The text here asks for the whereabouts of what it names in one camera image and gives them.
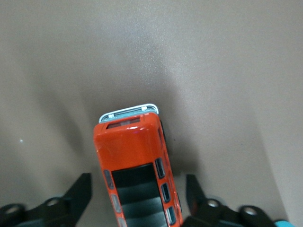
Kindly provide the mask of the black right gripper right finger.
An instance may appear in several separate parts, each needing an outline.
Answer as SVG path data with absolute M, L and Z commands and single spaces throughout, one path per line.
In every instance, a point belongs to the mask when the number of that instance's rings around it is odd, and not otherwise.
M 190 215 L 184 227 L 275 227 L 274 221 L 256 206 L 230 209 L 214 198 L 207 198 L 195 175 L 186 175 L 186 200 Z

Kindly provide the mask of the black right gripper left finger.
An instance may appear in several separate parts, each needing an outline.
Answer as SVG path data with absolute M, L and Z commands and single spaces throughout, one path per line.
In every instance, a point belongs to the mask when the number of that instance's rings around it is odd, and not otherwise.
M 2 227 L 75 227 L 92 197 L 90 173 L 82 173 L 63 196 L 52 197 L 32 209 L 11 203 L 0 208 Z

